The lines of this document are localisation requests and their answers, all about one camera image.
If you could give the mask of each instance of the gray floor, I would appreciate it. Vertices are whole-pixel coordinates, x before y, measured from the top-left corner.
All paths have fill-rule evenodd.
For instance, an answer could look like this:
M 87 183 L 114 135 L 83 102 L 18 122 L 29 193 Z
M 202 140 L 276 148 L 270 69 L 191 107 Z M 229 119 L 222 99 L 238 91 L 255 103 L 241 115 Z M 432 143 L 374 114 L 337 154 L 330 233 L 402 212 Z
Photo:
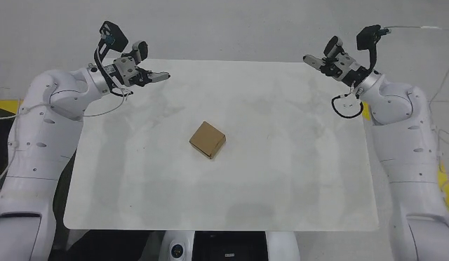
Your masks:
M 23 97 L 47 69 L 85 67 L 104 20 L 131 42 L 146 40 L 152 58 L 295 62 L 322 54 L 338 35 L 367 65 L 368 54 L 355 47 L 362 27 L 449 27 L 449 0 L 0 0 L 0 98 Z M 432 96 L 449 68 L 448 46 L 447 32 L 398 30 L 380 42 L 377 68 Z M 437 100 L 449 100 L 447 89 Z M 449 130 L 448 103 L 433 108 L 436 123 Z M 380 229 L 298 233 L 303 260 L 391 260 L 387 180 L 376 159 L 371 163 Z

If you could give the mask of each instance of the small brown box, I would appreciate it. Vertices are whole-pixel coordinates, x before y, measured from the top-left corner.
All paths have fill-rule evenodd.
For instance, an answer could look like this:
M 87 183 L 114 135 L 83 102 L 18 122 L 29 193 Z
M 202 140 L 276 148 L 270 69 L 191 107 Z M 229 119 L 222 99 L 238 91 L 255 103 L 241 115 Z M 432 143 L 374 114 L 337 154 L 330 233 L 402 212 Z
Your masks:
M 190 138 L 190 144 L 209 159 L 213 159 L 225 141 L 226 136 L 205 121 Z

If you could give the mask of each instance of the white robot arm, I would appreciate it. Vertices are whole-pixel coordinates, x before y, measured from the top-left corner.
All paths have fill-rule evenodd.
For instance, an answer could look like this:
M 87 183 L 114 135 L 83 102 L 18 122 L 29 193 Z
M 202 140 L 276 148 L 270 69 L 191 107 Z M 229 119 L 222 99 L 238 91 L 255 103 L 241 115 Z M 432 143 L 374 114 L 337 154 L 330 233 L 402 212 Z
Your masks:
M 53 197 L 78 145 L 87 106 L 110 93 L 124 98 L 117 84 L 145 86 L 170 77 L 137 66 L 147 57 L 144 41 L 103 67 L 109 49 L 121 52 L 128 40 L 111 22 L 105 22 L 100 33 L 94 54 L 97 66 L 38 75 L 19 108 L 8 138 L 10 164 L 0 192 L 0 260 L 48 259 L 56 228 Z
M 390 244 L 395 260 L 449 259 L 449 212 L 438 187 L 439 150 L 425 94 L 415 86 L 389 83 L 374 70 L 375 45 L 388 29 L 366 27 L 357 36 L 359 50 L 370 51 L 370 67 L 360 66 L 334 36 L 323 59 L 304 62 L 326 76 L 354 87 L 370 105 L 377 157 L 389 178 L 393 201 Z

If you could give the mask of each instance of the white table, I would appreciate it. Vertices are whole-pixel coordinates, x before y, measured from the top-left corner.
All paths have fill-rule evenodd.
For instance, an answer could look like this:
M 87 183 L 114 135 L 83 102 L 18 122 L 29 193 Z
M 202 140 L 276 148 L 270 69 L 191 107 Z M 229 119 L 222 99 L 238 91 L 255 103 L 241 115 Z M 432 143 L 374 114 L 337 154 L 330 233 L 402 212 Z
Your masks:
M 304 63 L 146 60 L 168 81 L 133 87 L 86 118 L 65 211 L 70 229 L 377 229 L 361 117 L 341 119 L 342 83 Z M 120 103 L 108 95 L 87 114 Z M 189 139 L 222 131 L 210 160 Z

